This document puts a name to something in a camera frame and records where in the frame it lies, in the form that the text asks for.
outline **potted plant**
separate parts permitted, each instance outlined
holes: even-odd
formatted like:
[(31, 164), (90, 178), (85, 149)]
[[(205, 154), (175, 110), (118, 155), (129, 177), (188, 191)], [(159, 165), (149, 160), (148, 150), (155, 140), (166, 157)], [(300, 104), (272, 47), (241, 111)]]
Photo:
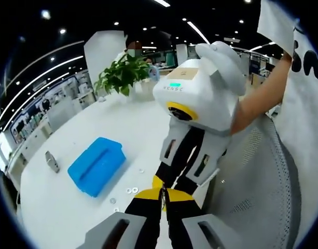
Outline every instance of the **potted plant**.
[(94, 90), (104, 89), (108, 94), (112, 90), (129, 96), (134, 91), (134, 84), (148, 78), (149, 65), (143, 58), (125, 54), (118, 61), (113, 61), (109, 68), (99, 74), (99, 80), (94, 83)]

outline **white table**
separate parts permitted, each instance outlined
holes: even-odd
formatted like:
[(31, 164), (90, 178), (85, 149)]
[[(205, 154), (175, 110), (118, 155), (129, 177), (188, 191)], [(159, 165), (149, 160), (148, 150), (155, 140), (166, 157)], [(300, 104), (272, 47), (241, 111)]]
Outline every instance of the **white table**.
[[(113, 214), (114, 208), (125, 211), (134, 196), (127, 194), (127, 188), (151, 188), (168, 133), (169, 115), (155, 101), (125, 103), (117, 94), (106, 99), (92, 104), (58, 129), (23, 171), (23, 223), (40, 249), (75, 249), (83, 244), (86, 232)], [(67, 169), (100, 136), (120, 142), (127, 163), (102, 193), (92, 198), (76, 187)], [(45, 162), (47, 150), (61, 167), (58, 174)], [(196, 191), (199, 205), (206, 191), (207, 187)], [(111, 198), (116, 199), (115, 204), (110, 203)], [(165, 213), (157, 248), (171, 248)]]

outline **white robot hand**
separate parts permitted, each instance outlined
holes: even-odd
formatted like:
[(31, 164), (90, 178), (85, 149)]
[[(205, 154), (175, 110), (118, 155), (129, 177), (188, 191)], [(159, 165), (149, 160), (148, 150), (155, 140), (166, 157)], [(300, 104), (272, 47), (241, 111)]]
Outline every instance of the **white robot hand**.
[[(218, 160), (230, 143), (238, 97), (245, 93), (240, 58), (234, 50), (217, 41), (196, 45), (196, 52), (200, 59), (187, 60), (153, 89), (156, 101), (171, 116), (156, 174), (168, 187), (183, 170), (193, 147), (197, 154), (184, 170), (184, 186), (190, 185), (187, 181), (201, 186), (214, 177)], [(192, 194), (194, 188), (180, 190)]]

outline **robotic finger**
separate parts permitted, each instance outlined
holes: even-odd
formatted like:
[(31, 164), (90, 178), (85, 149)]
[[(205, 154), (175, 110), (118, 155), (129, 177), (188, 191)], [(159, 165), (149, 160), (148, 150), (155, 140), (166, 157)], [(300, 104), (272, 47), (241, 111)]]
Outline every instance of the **robotic finger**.
[(162, 189), (139, 192), (124, 213), (115, 212), (86, 233), (77, 249), (155, 249), (160, 235)]

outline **blue container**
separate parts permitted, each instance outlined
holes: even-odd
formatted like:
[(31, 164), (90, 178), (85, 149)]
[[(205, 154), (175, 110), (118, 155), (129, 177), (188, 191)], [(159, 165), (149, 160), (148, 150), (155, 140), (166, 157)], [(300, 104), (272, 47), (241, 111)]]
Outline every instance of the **blue container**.
[(120, 143), (100, 137), (74, 161), (67, 172), (81, 191), (97, 197), (125, 160)]

